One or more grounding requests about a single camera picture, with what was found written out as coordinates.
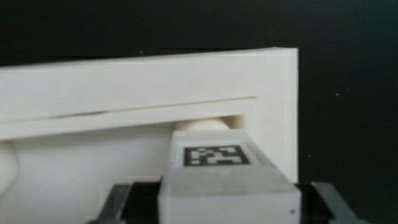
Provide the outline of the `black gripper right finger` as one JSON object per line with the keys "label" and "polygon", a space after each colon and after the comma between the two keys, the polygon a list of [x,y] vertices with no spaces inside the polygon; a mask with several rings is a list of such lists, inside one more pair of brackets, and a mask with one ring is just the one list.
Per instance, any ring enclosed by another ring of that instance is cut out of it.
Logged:
{"label": "black gripper right finger", "polygon": [[333,185],[298,183],[301,193],[300,224],[371,224],[351,211]]}

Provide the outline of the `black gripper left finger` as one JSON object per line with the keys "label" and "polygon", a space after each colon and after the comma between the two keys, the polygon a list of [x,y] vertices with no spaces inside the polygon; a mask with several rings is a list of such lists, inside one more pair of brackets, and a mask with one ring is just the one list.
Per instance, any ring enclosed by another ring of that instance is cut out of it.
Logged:
{"label": "black gripper left finger", "polygon": [[85,224],[159,224],[159,182],[115,184],[97,217]]}

